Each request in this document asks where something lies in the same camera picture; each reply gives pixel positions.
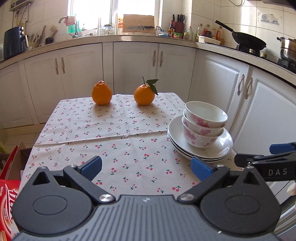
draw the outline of stainless steel pot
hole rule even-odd
[[[281,58],[296,63],[296,39],[276,38],[281,42]]]

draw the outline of wok handle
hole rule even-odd
[[[221,23],[220,21],[215,20],[215,23],[216,23],[216,24],[219,24],[219,25],[222,26],[223,28],[226,28],[228,31],[233,32],[233,29],[232,29],[232,28],[230,28],[230,27],[228,27],[227,25]]]

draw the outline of cherry print tablecloth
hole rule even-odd
[[[62,100],[32,149],[20,190],[39,166],[61,170],[98,155],[103,166],[93,182],[116,198],[177,197],[199,183],[190,161],[167,137],[169,122],[184,108],[174,93],[159,93],[150,106],[138,106],[132,95],[114,95],[107,106],[96,105],[92,98]],[[15,224],[12,233],[17,233]]]

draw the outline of window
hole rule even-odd
[[[69,0],[69,14],[76,15],[79,27],[94,29],[101,18],[102,26],[112,23],[114,12],[124,14],[152,15],[158,18],[160,0]]]

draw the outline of wooden board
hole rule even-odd
[[[133,33],[155,33],[154,16],[150,15],[137,15],[137,14],[124,14],[123,15],[123,32]],[[154,28],[144,29],[129,29],[130,27],[153,26]]]

